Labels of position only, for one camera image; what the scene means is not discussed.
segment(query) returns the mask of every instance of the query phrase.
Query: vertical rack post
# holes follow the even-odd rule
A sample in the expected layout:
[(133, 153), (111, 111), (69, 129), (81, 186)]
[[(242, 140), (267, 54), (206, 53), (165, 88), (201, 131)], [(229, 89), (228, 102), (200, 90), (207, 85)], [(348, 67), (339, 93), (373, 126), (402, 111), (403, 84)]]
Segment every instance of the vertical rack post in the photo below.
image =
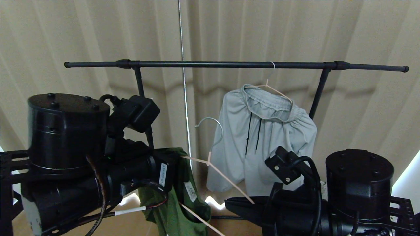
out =
[[(139, 88), (139, 94), (140, 94), (141, 97), (145, 97), (144, 96), (143, 81), (142, 81), (142, 72), (140, 71), (140, 67), (135, 66), (135, 67), (133, 67), (133, 70), (134, 70), (134, 74), (136, 75), (137, 87)], [(154, 145), (153, 145), (153, 135), (152, 135), (152, 127), (151, 126), (146, 131), (146, 138), (147, 138), (147, 142), (149, 144), (149, 147), (151, 147), (153, 149)]]
[(322, 90), (324, 89), (325, 82), (327, 81), (330, 72), (331, 69), (328, 68), (322, 70), (321, 77), (319, 78), (318, 88), (316, 89), (314, 101), (312, 102), (311, 111), (309, 112), (309, 117), (311, 119), (314, 119), (319, 100), (321, 99)]

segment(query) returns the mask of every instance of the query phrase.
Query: clothing rack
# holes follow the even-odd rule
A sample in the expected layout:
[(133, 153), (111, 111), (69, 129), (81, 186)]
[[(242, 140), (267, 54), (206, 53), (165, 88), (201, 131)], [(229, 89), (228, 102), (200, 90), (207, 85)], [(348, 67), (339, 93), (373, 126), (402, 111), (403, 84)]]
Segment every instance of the clothing rack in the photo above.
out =
[[(66, 68), (72, 67), (120, 67), (133, 69), (140, 96), (144, 97), (141, 67), (191, 67), (191, 68), (290, 68), (290, 69), (322, 69), (318, 87), (315, 93), (309, 117), (314, 118), (319, 100), (324, 89), (325, 82), (331, 71), (344, 70), (371, 70), (371, 71), (398, 71), (406, 73), (408, 66), (386, 66), (370, 64), (351, 64), (345, 61), (334, 62), (253, 62), (253, 61), (139, 61), (139, 60), (118, 60), (118, 61), (98, 61), (98, 62), (65, 62)], [(146, 131), (147, 142), (153, 148), (152, 128)], [(212, 219), (235, 219), (243, 220), (236, 216), (212, 216)]]

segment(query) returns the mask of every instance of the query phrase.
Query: beige curtain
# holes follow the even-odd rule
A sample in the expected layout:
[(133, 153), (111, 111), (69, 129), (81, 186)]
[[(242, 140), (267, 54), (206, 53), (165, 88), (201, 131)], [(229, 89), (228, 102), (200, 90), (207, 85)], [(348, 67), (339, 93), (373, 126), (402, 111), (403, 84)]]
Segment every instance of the beige curtain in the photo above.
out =
[[(185, 60), (308, 61), (410, 66), (408, 73), (333, 71), (315, 123), (313, 159), (347, 148), (390, 160), (394, 179), (420, 149), (419, 1), (181, 1)], [(181, 60), (177, 1), (1, 1), (0, 146), (26, 149), (29, 96), (62, 92), (137, 94), (134, 72), (70, 68), (65, 61)], [(161, 108), (155, 146), (191, 148), (207, 158), (223, 95), (261, 84), (271, 69), (186, 68), (188, 146), (181, 68), (142, 68), (144, 89)], [(270, 85), (309, 112), (320, 70), (278, 69)], [(127, 137), (145, 140), (127, 131)], [(194, 165), (205, 197), (206, 170)]]

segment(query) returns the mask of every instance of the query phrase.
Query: wooden floor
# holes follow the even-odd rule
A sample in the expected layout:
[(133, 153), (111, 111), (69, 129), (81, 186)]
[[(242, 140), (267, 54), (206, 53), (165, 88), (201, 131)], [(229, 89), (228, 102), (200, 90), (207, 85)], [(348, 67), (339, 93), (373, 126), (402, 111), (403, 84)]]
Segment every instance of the wooden floor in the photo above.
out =
[[(123, 206), (116, 207), (116, 210), (124, 210), (133, 207), (138, 207), (139, 201), (135, 197), (129, 198)], [(212, 209), (213, 215), (232, 215), (227, 210), (219, 211)], [(221, 231), (226, 236), (261, 236), (261, 228), (246, 220), (211, 220), (210, 224)], [(78, 227), (65, 236), (84, 236), (93, 222), (84, 226)], [(210, 236), (217, 236), (218, 234), (211, 229)], [(32, 236), (31, 229), (26, 222), (24, 212), (18, 215), (13, 221), (14, 236)], [(95, 231), (93, 236), (158, 236), (157, 227), (155, 224), (145, 220), (142, 212), (133, 212), (125, 215), (119, 215), (103, 219), (99, 228)]]

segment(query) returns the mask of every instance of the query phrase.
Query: green shirt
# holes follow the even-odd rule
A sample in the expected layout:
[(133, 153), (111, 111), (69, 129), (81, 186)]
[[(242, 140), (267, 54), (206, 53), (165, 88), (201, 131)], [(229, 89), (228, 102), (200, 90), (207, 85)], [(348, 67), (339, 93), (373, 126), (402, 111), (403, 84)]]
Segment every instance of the green shirt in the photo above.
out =
[[(187, 156), (182, 148), (157, 149), (159, 152), (176, 152)], [(174, 182), (168, 193), (168, 202), (147, 211), (144, 215), (147, 221), (156, 223), (160, 236), (207, 236), (207, 226), (186, 211), (179, 202), (191, 209), (207, 222), (210, 221), (210, 206), (197, 197), (189, 160), (179, 158)], [(150, 187), (139, 188), (141, 205), (146, 206), (163, 200), (164, 196)]]

